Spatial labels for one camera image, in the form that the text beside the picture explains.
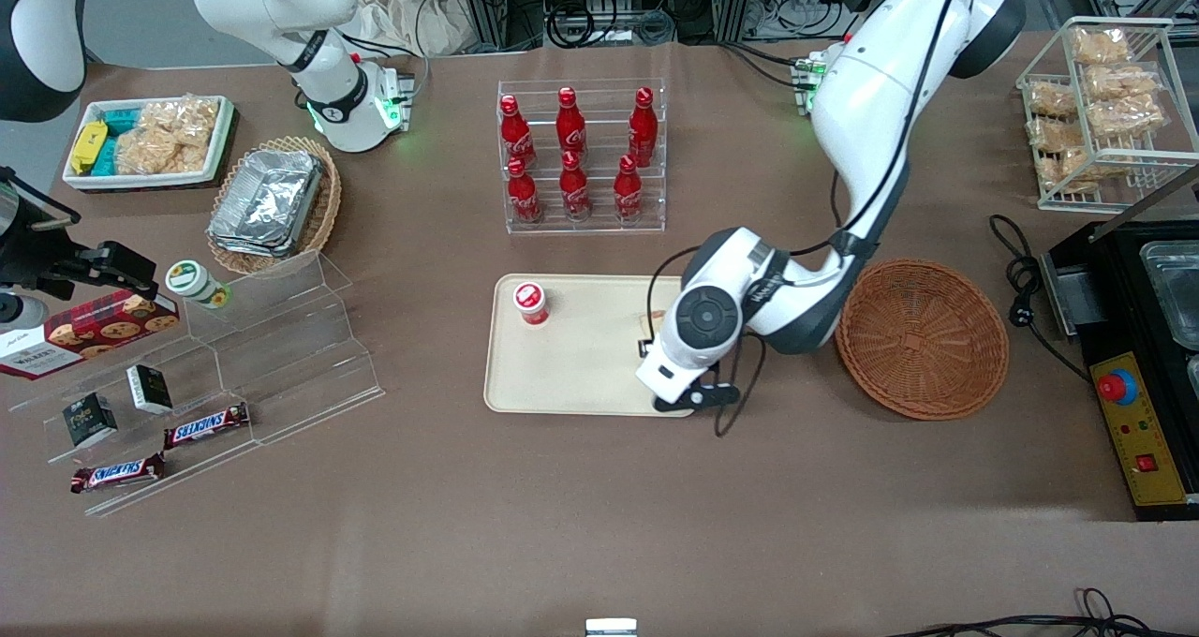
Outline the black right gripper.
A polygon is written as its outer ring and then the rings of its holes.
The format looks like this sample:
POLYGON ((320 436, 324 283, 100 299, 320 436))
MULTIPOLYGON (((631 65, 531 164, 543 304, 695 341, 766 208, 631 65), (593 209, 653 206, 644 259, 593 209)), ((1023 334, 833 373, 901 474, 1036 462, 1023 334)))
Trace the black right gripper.
POLYGON ((43 292, 56 299, 72 298, 77 284, 100 287, 102 281, 135 294, 157 292, 157 265, 135 250, 123 244, 100 244, 90 250, 89 262, 79 257, 85 250, 60 229, 8 232, 1 245, 1 287, 43 292))

